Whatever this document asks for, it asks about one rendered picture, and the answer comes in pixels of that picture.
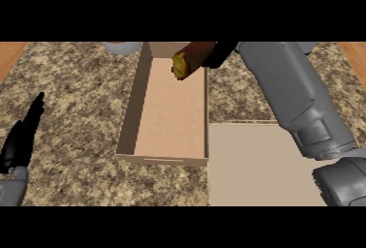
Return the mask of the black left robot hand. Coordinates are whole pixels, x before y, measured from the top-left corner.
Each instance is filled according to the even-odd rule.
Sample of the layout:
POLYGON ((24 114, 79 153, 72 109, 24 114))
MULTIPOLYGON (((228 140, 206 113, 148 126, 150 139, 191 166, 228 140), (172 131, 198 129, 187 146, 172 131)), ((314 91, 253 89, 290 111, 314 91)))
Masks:
POLYGON ((39 127, 41 116, 45 112, 45 93, 41 92, 27 111, 24 120, 20 120, 8 135, 0 151, 0 173, 8 174, 17 167, 29 167, 35 135, 39 127))

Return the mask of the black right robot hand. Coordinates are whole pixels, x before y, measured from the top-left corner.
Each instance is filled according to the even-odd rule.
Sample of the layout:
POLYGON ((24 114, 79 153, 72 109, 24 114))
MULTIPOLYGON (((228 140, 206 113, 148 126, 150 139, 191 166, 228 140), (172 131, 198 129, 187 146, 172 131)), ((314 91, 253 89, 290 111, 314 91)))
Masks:
POLYGON ((218 42, 213 49, 213 53, 206 60, 204 67, 218 69, 222 66, 237 46, 238 46, 237 41, 218 42))

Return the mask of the brown sweet potato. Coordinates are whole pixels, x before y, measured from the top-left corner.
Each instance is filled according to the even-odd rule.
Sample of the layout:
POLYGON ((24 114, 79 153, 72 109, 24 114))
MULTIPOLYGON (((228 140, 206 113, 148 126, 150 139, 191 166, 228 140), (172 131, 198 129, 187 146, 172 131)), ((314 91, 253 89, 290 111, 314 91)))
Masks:
POLYGON ((172 72, 179 80, 184 80, 204 65, 216 42, 193 42, 173 55, 172 72))

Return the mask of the cardboard box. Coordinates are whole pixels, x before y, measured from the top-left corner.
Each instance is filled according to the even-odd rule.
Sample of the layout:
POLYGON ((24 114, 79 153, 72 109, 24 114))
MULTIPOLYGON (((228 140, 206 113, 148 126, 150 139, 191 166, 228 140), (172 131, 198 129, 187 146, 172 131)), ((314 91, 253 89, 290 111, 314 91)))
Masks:
POLYGON ((132 164, 207 165, 207 70, 198 69, 184 80, 172 72, 172 56, 185 46, 142 45, 116 150, 132 164))

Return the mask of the beige tray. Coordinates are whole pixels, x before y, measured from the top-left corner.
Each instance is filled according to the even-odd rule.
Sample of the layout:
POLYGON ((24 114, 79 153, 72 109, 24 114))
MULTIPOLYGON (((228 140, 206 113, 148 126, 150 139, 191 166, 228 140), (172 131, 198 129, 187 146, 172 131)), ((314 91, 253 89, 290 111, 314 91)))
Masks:
POLYGON ((302 156, 277 124, 209 127, 209 203, 213 206, 322 206, 312 172, 325 166, 302 156))

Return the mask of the grey round object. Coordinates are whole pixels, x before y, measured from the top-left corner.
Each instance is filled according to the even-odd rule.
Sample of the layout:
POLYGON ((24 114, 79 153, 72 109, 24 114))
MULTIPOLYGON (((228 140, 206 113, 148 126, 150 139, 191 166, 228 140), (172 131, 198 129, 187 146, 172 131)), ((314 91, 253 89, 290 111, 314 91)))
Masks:
POLYGON ((134 52, 141 50, 142 43, 141 42, 123 42, 123 43, 104 42, 104 46, 113 54, 129 55, 134 52))

